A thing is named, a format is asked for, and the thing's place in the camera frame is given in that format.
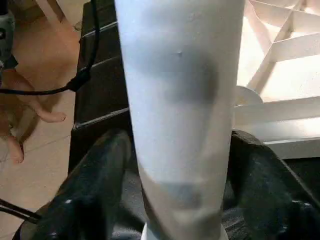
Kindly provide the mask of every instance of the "power drill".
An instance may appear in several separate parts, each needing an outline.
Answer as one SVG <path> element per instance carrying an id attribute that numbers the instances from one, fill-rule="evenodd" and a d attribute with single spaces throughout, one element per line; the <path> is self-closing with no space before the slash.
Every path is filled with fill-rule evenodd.
<path id="1" fill-rule="evenodd" d="M 16 23 L 14 15 L 8 10 L 8 2 L 0 1 L 0 86 L 2 72 L 6 67 L 6 61 L 12 54 L 14 31 Z"/>

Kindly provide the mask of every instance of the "bare foot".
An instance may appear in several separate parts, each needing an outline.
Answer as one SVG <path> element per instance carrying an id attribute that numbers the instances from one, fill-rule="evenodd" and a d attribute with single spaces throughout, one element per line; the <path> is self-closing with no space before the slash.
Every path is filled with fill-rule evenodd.
<path id="1" fill-rule="evenodd" d="M 14 136 L 9 136 L 7 138 L 7 145 L 10 152 L 10 158 L 12 159 L 13 163 L 22 163 L 25 157 L 23 146 L 18 142 L 18 140 Z"/>
<path id="2" fill-rule="evenodd" d="M 45 110 L 36 113 L 46 123 L 60 123 L 66 119 L 63 112 L 48 112 Z"/>

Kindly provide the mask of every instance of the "power cord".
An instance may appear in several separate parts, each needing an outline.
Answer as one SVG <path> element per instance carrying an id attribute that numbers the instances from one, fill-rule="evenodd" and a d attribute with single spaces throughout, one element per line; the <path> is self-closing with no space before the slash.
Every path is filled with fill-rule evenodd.
<path id="1" fill-rule="evenodd" d="M 40 215 L 22 207 L 13 205 L 12 203 L 9 203 L 3 199 L 0 199 L 0 212 L 13 215 L 17 218 L 20 218 L 33 224 L 37 224 L 38 221 L 41 219 Z"/>
<path id="2" fill-rule="evenodd" d="M 79 71 L 74 78 L 72 78 L 65 86 L 47 90 L 47 91 L 21 91 L 14 89 L 0 89 L 0 94 L 13 94 L 13 95 L 26 95 L 26 96 L 43 96 L 43 95 L 53 95 L 58 94 L 67 90 L 71 90 L 76 92 L 80 89 L 86 82 L 88 82 L 91 78 L 91 68 L 95 63 L 95 59 L 97 56 L 99 41 L 100 41 L 100 27 L 99 27 L 99 17 L 97 11 L 97 2 L 96 0 L 91 0 L 91 8 L 94 22 L 94 44 L 92 48 L 92 52 L 90 55 L 88 65 Z"/>

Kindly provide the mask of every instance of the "white plastic grid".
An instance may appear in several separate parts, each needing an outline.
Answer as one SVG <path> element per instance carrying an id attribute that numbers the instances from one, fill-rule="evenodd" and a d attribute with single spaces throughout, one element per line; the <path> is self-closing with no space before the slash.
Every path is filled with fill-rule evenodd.
<path id="1" fill-rule="evenodd" d="M 237 107 L 236 129 L 320 157 L 320 0 L 246 0 L 237 82 L 264 103 Z"/>

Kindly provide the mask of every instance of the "white pvc pipe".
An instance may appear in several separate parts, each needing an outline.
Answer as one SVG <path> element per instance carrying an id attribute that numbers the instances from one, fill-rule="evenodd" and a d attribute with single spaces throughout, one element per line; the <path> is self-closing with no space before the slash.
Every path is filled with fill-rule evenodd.
<path id="1" fill-rule="evenodd" d="M 172 240 L 227 239 L 220 213 L 244 1 L 115 4 L 139 172 L 158 227 Z"/>

